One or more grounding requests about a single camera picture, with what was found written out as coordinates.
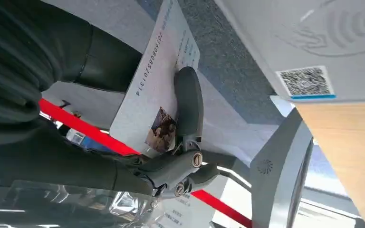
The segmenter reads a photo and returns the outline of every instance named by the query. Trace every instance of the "screw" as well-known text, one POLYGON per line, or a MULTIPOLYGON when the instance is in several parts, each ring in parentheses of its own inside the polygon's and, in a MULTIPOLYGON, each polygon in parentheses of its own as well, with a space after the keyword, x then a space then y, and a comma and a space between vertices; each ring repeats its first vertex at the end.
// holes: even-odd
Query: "screw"
POLYGON ((152 206, 152 208, 155 208, 157 207, 157 203, 158 203, 157 200, 154 200, 150 205, 152 206))
POLYGON ((177 186, 175 186, 175 192, 174 195, 179 197, 184 193, 184 184, 183 183, 178 183, 177 186))
POLYGON ((201 152, 197 152, 192 157, 192 165, 195 168, 199 168, 201 166, 201 164, 202 164, 202 153, 201 152))

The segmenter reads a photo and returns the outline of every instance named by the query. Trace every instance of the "person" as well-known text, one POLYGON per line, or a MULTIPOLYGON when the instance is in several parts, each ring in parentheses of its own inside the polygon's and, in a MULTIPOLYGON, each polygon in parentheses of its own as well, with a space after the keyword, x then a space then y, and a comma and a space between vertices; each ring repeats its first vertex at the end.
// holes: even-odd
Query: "person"
MULTIPOLYGON (((39 0, 0 0, 0 148, 61 141, 39 116, 41 92, 56 81, 125 92, 142 54, 68 12, 39 0)), ((55 143, 68 150, 66 143, 55 143)))

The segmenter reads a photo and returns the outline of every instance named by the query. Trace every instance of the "gray carpet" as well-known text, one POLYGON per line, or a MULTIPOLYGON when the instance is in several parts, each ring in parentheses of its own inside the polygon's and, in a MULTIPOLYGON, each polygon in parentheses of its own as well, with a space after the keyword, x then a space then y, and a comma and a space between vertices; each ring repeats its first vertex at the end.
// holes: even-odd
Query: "gray carpet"
MULTIPOLYGON (((162 0, 136 0, 156 20, 162 0)), ((280 124, 273 88, 212 0, 179 0, 201 51, 199 70, 250 124, 280 124)))

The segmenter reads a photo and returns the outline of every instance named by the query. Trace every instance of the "nfc symbol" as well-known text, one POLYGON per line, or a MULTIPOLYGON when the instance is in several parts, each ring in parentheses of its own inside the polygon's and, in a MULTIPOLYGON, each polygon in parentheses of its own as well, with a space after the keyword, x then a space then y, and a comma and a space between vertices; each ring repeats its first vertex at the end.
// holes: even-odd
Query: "nfc symbol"
POLYGON ((332 11, 328 14, 327 23, 328 37, 340 48, 346 48, 346 43, 353 43, 365 36, 365 15, 362 12, 351 15, 343 11, 337 17, 332 11))

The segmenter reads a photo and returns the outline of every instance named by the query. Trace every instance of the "glass surface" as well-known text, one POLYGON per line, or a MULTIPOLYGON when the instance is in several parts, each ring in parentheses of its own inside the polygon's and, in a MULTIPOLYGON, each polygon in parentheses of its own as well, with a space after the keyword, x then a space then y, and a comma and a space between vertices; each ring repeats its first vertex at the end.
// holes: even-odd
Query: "glass surface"
POLYGON ((355 219, 300 202, 293 228, 354 228, 355 219))
POLYGON ((0 203, 0 228, 140 228, 163 211, 156 198, 111 190, 15 181, 0 203))

